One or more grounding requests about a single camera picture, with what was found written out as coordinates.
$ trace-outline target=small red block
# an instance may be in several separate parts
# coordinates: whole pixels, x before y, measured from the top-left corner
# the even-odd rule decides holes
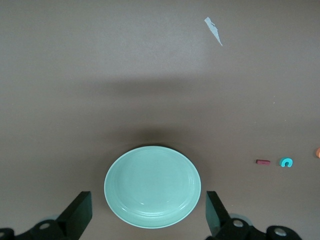
[[[270,161],[269,160],[260,160],[260,159],[257,159],[255,161],[256,164],[259,164],[259,165],[270,165]]]

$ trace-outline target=light green plate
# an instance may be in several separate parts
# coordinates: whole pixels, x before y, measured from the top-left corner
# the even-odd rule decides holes
[[[111,210],[136,227],[171,226],[195,208],[201,181],[195,166],[181,153],[162,146],[128,151],[110,167],[104,195]]]

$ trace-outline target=red eraser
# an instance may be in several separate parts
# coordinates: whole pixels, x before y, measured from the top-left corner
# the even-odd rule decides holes
[[[270,165],[270,161],[269,160],[260,160],[260,159],[257,159],[255,161],[256,164],[259,164],[259,165]]]

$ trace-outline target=plate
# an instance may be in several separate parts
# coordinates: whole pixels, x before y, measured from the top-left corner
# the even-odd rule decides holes
[[[145,229],[171,226],[198,203],[201,181],[191,161],[168,147],[143,146],[119,157],[107,172],[104,195],[123,221]]]

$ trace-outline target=ceramic plate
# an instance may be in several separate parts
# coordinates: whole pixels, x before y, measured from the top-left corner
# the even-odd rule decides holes
[[[111,210],[136,227],[171,226],[195,208],[201,181],[195,166],[181,153],[163,146],[144,146],[119,157],[104,181]]]

